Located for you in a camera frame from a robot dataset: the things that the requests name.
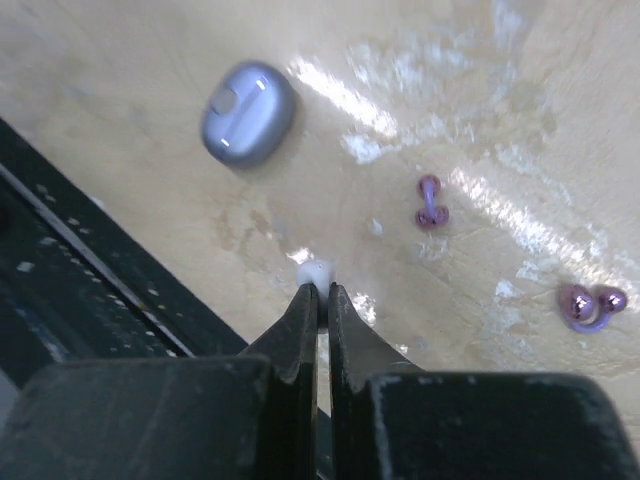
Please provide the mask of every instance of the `beige surface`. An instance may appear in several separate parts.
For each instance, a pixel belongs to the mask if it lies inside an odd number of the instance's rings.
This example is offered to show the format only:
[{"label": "beige surface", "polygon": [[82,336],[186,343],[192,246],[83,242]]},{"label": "beige surface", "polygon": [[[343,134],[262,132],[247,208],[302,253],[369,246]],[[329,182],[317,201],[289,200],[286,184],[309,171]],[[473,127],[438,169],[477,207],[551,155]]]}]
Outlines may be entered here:
[{"label": "beige surface", "polygon": [[[593,376],[640,445],[638,2],[0,5],[0,115],[247,340],[311,252],[419,365]],[[245,58],[288,72],[300,109],[237,174],[198,124]],[[432,234],[413,224],[427,172],[451,210]],[[567,280],[629,309],[574,334]]]}]

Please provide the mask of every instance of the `gray oval object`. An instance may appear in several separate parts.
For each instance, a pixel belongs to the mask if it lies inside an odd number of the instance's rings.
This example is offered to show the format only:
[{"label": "gray oval object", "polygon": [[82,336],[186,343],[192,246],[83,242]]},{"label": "gray oval object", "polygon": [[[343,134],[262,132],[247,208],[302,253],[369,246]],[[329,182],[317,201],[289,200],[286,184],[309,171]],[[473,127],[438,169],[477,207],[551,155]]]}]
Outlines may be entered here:
[{"label": "gray oval object", "polygon": [[258,165],[280,145],[295,109],[295,93],[284,75],[262,62],[241,63],[211,97],[202,140],[225,165]]}]

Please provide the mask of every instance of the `round button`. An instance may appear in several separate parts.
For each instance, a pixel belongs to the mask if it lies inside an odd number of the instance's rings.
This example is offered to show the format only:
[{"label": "round button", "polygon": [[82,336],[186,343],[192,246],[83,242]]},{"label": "round button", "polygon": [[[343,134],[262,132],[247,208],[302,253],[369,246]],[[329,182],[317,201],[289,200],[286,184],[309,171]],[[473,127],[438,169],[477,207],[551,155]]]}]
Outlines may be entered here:
[{"label": "round button", "polygon": [[236,105],[238,96],[228,87],[222,87],[218,90],[211,100],[211,107],[218,115],[225,115],[233,110]]}]

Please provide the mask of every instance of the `dark equipment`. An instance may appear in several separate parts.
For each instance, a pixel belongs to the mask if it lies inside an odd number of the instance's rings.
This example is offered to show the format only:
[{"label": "dark equipment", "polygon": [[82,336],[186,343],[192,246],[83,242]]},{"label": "dark equipment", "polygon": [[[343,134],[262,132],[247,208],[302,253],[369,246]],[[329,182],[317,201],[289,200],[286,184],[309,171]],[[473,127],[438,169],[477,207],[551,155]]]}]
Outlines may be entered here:
[{"label": "dark equipment", "polygon": [[304,285],[247,346],[6,124],[0,162],[0,367],[22,389],[0,480],[640,479],[585,378],[426,372],[336,284],[326,318]]}]

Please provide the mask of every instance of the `purple earring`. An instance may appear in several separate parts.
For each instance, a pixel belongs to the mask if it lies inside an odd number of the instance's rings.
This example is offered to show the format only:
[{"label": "purple earring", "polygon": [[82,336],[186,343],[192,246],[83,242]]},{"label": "purple earring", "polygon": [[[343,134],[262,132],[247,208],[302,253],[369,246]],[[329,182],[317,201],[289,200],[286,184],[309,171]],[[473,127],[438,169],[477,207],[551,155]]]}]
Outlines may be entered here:
[{"label": "purple earring", "polygon": [[449,209],[435,204],[441,186],[440,179],[435,175],[425,175],[418,182],[418,195],[424,198],[424,208],[416,212],[416,223],[420,228],[443,227],[449,221]]},{"label": "purple earring", "polygon": [[602,287],[598,292],[600,313],[591,323],[582,323],[593,315],[596,301],[582,285],[568,285],[560,291],[560,309],[569,326],[578,333],[596,333],[606,327],[611,316],[627,306],[627,295],[619,288]]}]

